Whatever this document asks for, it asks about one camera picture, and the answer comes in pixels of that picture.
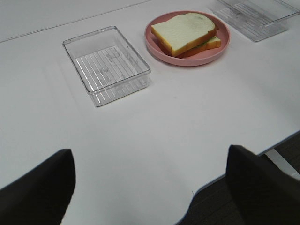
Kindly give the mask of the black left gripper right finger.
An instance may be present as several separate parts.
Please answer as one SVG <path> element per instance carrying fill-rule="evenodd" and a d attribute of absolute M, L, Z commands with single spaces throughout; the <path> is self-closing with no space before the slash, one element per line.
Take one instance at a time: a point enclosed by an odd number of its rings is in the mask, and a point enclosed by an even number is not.
<path fill-rule="evenodd" d="M 300 182 L 241 145 L 229 147 L 225 180 L 245 224 L 300 223 Z"/>

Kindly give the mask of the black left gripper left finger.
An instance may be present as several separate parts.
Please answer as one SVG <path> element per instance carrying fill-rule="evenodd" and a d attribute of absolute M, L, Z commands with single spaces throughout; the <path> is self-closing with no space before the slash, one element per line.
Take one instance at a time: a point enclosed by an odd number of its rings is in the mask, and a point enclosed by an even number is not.
<path fill-rule="evenodd" d="M 59 225 L 75 189 L 75 163 L 61 149 L 0 190 L 2 225 Z"/>

